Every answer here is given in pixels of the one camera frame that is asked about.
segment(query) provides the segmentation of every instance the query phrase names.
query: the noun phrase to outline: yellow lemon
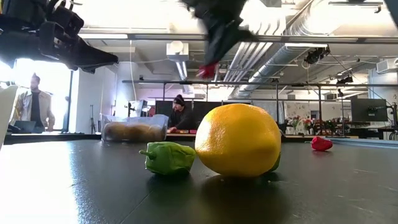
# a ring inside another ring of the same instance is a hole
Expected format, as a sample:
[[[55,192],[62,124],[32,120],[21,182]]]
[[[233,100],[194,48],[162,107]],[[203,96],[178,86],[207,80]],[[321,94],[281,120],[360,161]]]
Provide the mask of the yellow lemon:
[[[269,171],[280,153],[280,132],[262,108],[230,104],[200,123],[195,150],[202,163],[223,175],[255,177]]]

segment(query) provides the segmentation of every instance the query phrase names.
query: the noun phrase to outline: man in beige jacket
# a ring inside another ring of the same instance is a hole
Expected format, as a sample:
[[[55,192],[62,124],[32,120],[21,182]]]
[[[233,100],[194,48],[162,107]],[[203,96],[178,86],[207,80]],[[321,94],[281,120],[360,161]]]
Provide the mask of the man in beige jacket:
[[[51,96],[39,90],[40,78],[33,74],[30,80],[30,90],[18,96],[16,116],[19,121],[36,121],[35,133],[53,131],[55,117],[51,112]]]

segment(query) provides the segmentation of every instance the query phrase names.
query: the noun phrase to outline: plastic container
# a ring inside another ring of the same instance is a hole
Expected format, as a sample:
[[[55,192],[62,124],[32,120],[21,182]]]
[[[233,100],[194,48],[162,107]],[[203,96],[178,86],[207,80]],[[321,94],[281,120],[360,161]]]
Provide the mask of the plastic container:
[[[0,150],[7,134],[8,122],[14,107],[18,86],[13,85],[5,89],[0,88]]]
[[[101,114],[101,122],[103,141],[158,142],[166,139],[169,117],[156,114],[148,118],[121,118]]]

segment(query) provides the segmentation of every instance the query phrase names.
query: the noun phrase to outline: black table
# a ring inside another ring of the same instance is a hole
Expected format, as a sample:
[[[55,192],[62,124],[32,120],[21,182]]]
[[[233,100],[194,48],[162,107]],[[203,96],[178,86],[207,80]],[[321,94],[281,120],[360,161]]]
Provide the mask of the black table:
[[[96,140],[3,146],[0,223],[397,223],[398,150],[286,143],[276,173],[222,177],[144,169],[145,144]]]

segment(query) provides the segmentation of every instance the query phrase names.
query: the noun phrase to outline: beige jacket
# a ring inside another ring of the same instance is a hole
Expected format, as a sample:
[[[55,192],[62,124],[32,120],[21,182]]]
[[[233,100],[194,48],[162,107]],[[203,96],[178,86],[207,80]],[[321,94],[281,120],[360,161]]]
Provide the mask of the beige jacket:
[[[45,127],[53,127],[55,117],[51,112],[51,95],[41,91],[39,93],[40,119]],[[32,111],[32,92],[27,90],[21,93],[15,105],[16,120],[30,121],[30,112]]]

